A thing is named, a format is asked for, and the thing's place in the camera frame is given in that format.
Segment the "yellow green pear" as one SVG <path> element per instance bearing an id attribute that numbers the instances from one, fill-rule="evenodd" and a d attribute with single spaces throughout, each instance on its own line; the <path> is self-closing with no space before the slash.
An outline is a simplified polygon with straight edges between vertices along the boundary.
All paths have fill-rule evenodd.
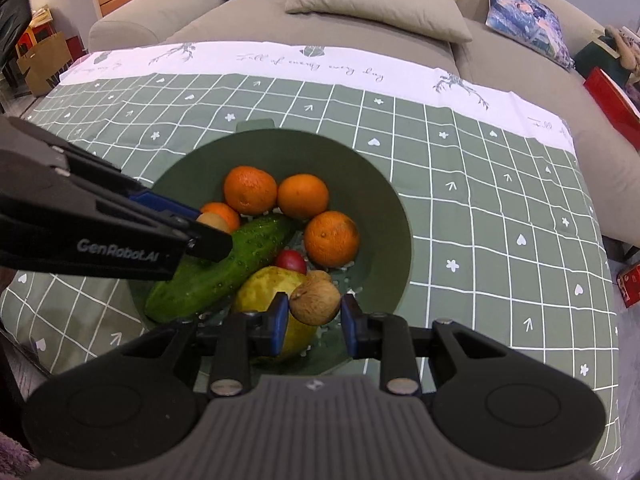
<path id="1" fill-rule="evenodd" d="M 236 292 L 231 312 L 265 312 L 278 292 L 285 292 L 290 296 L 306 279 L 306 275 L 295 271 L 266 266 L 254 273 Z M 317 327 L 298 322 L 289 314 L 288 327 L 278 360 L 306 352 L 317 339 L 317 330 Z"/>

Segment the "brown longan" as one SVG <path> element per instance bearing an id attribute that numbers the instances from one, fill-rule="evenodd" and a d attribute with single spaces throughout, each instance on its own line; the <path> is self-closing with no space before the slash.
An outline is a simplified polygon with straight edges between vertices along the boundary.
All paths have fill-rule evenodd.
<path id="1" fill-rule="evenodd" d="M 340 310 L 341 294 L 329 281 L 306 281 L 292 291 L 288 305 L 298 322 L 321 326 L 331 322 Z"/>
<path id="2" fill-rule="evenodd" d="M 210 211 L 203 212 L 198 216 L 196 221 L 218 231 L 225 232 L 227 234 L 231 233 L 230 226 L 228 225 L 227 221 L 221 217 L 220 214 L 215 214 L 214 212 Z"/>
<path id="3" fill-rule="evenodd" d="M 307 273 L 308 282 L 330 282 L 332 281 L 331 275 L 320 270 L 311 270 Z"/>

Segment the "green cucumber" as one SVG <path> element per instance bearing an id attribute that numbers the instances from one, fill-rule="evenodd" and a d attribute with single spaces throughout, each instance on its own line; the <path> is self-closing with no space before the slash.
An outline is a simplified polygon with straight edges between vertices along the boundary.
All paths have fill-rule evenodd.
<path id="1" fill-rule="evenodd" d="M 216 263 L 186 257 L 167 282 L 157 282 L 146 296 L 143 312 L 156 324 L 216 311 L 255 272 L 269 266 L 293 237 L 298 222 L 284 214 L 267 214 L 232 234 L 229 255 Z"/>

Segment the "red cherry tomato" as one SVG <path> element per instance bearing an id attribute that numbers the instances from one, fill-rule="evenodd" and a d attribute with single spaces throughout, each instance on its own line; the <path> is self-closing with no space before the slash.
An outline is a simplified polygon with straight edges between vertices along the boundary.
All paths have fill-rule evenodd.
<path id="1" fill-rule="evenodd" d="M 274 260 L 274 265 L 280 269 L 297 272 L 303 275 L 306 275 L 308 272 L 307 263 L 304 257 L 293 249 L 281 250 L 278 253 L 276 260 Z"/>

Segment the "small orange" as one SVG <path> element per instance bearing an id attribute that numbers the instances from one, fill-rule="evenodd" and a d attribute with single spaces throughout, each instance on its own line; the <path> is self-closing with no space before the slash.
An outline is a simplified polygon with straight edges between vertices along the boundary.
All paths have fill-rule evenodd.
<path id="1" fill-rule="evenodd" d="M 230 226 L 230 234 L 239 229 L 239 227 L 241 226 L 241 219 L 239 214 L 225 203 L 207 203 L 201 206 L 200 211 L 201 214 L 207 211 L 214 212 L 215 214 L 220 214 L 221 217 L 224 218 L 224 220 L 226 220 L 228 225 Z"/>

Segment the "large orange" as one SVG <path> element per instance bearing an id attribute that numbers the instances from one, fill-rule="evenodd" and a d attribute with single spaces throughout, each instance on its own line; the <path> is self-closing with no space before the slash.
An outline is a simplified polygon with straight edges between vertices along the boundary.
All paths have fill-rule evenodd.
<path id="1" fill-rule="evenodd" d="M 304 247 L 309 259 L 325 268 L 338 268 L 355 259 L 360 233 L 355 221 L 339 211 L 315 216 L 304 231 Z"/>

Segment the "green colander bowl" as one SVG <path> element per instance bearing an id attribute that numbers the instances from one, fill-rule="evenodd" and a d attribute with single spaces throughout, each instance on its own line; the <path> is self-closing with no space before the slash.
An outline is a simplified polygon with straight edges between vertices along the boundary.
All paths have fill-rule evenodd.
<path id="1" fill-rule="evenodd" d="M 264 170 L 277 181 L 294 174 L 313 174 L 321 179 L 330 192 L 330 209 L 349 216 L 360 233 L 354 261 L 330 272 L 335 286 L 340 292 L 354 294 L 364 312 L 396 311 L 410 274 L 411 230 L 401 201 L 378 168 L 341 142 L 256 120 L 184 156 L 152 190 L 198 208 L 224 196 L 224 179 L 237 166 Z M 284 247 L 299 248 L 303 230 L 298 222 L 297 231 Z M 154 284 L 129 284 L 132 301 L 148 327 L 156 325 L 143 312 Z M 216 311 L 200 314 L 209 324 L 221 320 L 238 290 L 219 301 Z"/>

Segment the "brown Nike paper bag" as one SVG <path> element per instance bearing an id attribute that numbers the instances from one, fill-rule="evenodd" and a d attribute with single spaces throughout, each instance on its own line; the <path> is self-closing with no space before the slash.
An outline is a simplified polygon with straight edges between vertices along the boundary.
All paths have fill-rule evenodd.
<path id="1" fill-rule="evenodd" d="M 60 81 L 60 73 L 73 62 L 62 32 L 56 32 L 38 42 L 33 42 L 25 32 L 17 49 L 20 54 L 17 67 L 33 96 L 48 94 Z"/>

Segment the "green checked tablecloth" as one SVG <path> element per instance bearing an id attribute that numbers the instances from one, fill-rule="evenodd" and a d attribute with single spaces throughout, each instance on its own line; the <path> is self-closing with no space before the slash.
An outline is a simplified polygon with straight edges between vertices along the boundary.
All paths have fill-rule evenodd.
<path id="1" fill-rule="evenodd" d="M 561 118 L 511 92 L 355 49 L 212 41 L 91 55 L 30 122 L 151 185 L 256 119 L 341 142 L 404 206 L 412 263 L 399 312 L 452 318 L 581 379 L 622 447 L 613 285 Z"/>

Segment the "red snack bag on floor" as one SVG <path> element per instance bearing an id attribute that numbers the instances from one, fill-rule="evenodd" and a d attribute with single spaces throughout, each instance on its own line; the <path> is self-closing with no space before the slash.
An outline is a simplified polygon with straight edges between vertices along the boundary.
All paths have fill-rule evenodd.
<path id="1" fill-rule="evenodd" d="M 640 264 L 636 263 L 620 271 L 616 283 L 627 309 L 640 302 Z"/>

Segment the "beige sofa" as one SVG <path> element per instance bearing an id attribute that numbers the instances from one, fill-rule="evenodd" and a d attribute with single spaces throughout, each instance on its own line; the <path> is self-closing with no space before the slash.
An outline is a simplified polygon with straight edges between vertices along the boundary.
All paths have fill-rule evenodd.
<path id="1" fill-rule="evenodd" d="M 570 52 L 600 24 L 566 0 L 538 0 L 559 18 Z M 602 233 L 639 243 L 639 153 L 617 132 L 578 73 L 490 30 L 488 0 L 458 0 L 468 44 L 407 32 L 365 18 L 289 14 L 286 0 L 131 0 L 89 32 L 92 52 L 180 41 L 254 40 L 346 47 L 438 67 L 473 84 L 512 91 L 565 119 Z"/>

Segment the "red box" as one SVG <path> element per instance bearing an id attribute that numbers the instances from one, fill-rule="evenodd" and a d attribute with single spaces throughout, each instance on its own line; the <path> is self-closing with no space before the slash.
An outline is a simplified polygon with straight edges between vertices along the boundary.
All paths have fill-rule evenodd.
<path id="1" fill-rule="evenodd" d="M 638 151 L 639 110 L 624 90 L 599 67 L 590 72 L 584 86 L 612 126 Z"/>

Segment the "blue printed cushion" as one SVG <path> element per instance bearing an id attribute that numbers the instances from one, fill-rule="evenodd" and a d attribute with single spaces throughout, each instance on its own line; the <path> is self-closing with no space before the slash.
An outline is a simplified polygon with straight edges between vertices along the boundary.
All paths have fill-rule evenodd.
<path id="1" fill-rule="evenodd" d="M 485 25 L 545 56 L 564 70 L 574 68 L 560 20 L 538 0 L 488 0 Z"/>

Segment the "dark green bag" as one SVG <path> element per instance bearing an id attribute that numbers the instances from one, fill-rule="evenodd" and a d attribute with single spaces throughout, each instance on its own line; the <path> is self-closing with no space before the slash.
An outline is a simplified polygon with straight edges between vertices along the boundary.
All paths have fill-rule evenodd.
<path id="1" fill-rule="evenodd" d="M 615 39 L 603 35 L 592 40 L 574 57 L 575 70 L 587 79 L 595 68 L 608 74 L 619 86 L 623 87 L 631 75 L 631 71 L 620 64 L 622 57 L 617 51 Z"/>

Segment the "plush toy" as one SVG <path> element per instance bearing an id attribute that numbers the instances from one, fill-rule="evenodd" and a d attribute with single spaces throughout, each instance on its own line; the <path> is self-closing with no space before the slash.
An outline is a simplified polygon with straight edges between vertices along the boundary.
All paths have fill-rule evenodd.
<path id="1" fill-rule="evenodd" d="M 605 31 L 615 41 L 617 53 L 620 55 L 620 65 L 625 70 L 630 70 L 631 73 L 638 73 L 639 53 L 634 50 L 631 44 L 626 43 L 625 38 L 616 27 L 606 25 Z"/>

